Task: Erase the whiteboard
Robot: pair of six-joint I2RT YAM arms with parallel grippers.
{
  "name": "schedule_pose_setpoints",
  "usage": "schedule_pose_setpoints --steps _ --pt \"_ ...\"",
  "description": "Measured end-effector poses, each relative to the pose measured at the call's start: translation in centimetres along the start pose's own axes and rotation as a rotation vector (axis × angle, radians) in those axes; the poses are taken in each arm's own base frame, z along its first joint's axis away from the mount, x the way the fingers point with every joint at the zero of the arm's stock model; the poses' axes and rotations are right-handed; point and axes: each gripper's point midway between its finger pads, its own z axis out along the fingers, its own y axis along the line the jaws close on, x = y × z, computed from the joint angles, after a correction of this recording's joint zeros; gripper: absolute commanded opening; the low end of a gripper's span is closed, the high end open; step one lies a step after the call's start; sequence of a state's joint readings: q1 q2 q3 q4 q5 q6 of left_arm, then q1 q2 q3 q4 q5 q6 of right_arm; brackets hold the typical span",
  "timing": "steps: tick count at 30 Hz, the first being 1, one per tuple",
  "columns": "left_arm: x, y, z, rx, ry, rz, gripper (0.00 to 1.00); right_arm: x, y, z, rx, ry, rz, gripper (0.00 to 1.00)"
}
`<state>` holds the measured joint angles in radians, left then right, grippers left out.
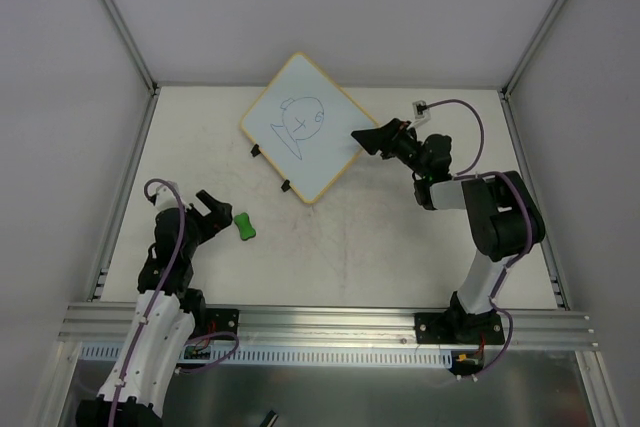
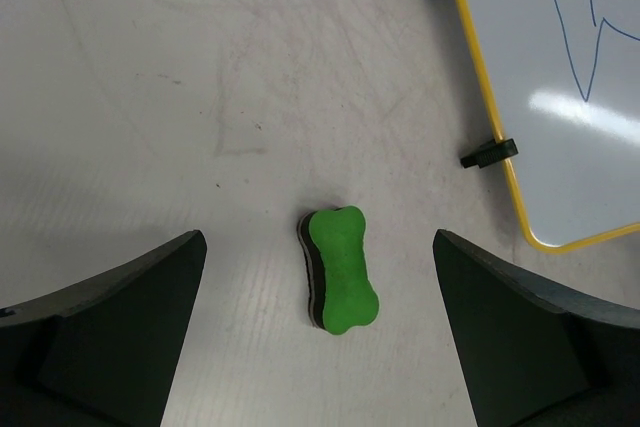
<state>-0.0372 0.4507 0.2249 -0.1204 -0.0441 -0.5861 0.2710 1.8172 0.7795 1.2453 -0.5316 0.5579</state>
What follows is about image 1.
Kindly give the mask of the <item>green whiteboard eraser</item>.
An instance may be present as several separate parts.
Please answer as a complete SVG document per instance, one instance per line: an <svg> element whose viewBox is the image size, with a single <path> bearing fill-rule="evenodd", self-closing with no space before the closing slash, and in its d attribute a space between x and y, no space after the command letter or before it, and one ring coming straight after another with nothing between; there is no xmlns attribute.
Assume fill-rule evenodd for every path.
<svg viewBox="0 0 640 427"><path fill-rule="evenodd" d="M238 229L239 236L242 241L248 241L256 237L257 232L253 227L247 212L235 215L233 222Z"/></svg>

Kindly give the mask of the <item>white whiteboard with yellow frame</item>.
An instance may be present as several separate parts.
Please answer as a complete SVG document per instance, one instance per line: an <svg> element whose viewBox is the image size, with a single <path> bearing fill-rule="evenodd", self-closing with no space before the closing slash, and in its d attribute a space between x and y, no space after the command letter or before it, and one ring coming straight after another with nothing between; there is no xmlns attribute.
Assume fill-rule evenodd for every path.
<svg viewBox="0 0 640 427"><path fill-rule="evenodd" d="M351 133L378 123L306 54L292 55L240 121L242 132L306 204L362 152Z"/></svg>

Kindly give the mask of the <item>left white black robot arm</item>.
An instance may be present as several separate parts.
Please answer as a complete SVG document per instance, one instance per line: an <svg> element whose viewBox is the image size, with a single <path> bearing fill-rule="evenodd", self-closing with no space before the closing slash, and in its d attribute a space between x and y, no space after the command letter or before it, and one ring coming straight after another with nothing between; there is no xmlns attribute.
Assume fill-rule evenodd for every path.
<svg viewBox="0 0 640 427"><path fill-rule="evenodd" d="M138 276L135 313L106 381L75 413L78 426L161 426L166 393L190 337L209 324L204 294L190 286L198 247L232 224L232 206L201 190L208 209L186 205L177 189L159 185L154 240Z"/></svg>

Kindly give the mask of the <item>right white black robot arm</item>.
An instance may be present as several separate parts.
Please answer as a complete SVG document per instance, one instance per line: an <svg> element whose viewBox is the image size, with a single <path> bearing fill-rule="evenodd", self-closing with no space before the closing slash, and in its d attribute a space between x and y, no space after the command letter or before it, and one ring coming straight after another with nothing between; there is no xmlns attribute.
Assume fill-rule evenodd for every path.
<svg viewBox="0 0 640 427"><path fill-rule="evenodd" d="M452 176L452 139L432 134L419 140L406 121L355 130L352 137L370 155L396 158L412 172L414 196L426 210L465 211L476 253L461 287L437 315L415 317L420 344L501 345L504 335L495 305L511 267L541 242L545 225L516 171Z"/></svg>

